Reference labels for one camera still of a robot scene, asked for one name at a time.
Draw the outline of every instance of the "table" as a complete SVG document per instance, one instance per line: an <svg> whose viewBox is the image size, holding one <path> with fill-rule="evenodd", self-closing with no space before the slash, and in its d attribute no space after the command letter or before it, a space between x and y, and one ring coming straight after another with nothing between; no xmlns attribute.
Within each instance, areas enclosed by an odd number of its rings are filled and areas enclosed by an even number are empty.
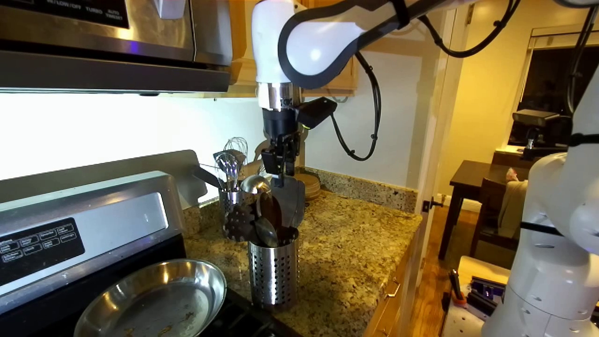
<svg viewBox="0 0 599 337"><path fill-rule="evenodd" d="M461 287L466 293L474 276L508 285L509 270L472 259L461 257L459 265ZM442 337L479 337L483 321L464 308L450 304L442 328Z"/></svg>
<svg viewBox="0 0 599 337"><path fill-rule="evenodd" d="M463 162L463 166L457 169L457 173L450 182L450 186L453 186L453 194L451 194L450 212L446 220L442 248L438 250L440 261L446 259L451 231L461 216L464 199L479 201L481 186L485 179L506 184L508 169L515 169L521 181L528 179L528 169L523 169L523 167Z"/></svg>

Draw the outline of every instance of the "kitchen counter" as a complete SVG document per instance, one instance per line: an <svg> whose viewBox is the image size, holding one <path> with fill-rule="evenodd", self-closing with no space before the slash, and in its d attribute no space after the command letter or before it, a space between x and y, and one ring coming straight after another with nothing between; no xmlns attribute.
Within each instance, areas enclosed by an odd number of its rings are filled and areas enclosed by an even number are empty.
<svg viewBox="0 0 599 337"><path fill-rule="evenodd" d="M217 205L184 216L187 255L251 298L247 244L223 239ZM320 192L300 225L298 302L275 317L302 336L362 336L420 225L421 216Z"/></svg>

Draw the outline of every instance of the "stainless steel pan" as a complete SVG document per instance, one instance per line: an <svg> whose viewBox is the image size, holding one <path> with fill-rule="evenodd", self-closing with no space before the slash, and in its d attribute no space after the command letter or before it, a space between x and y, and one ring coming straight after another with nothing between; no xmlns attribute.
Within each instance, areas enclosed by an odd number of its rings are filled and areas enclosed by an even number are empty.
<svg viewBox="0 0 599 337"><path fill-rule="evenodd" d="M98 297L75 336L199 336L225 297L227 280L214 265L187 259L152 265Z"/></svg>

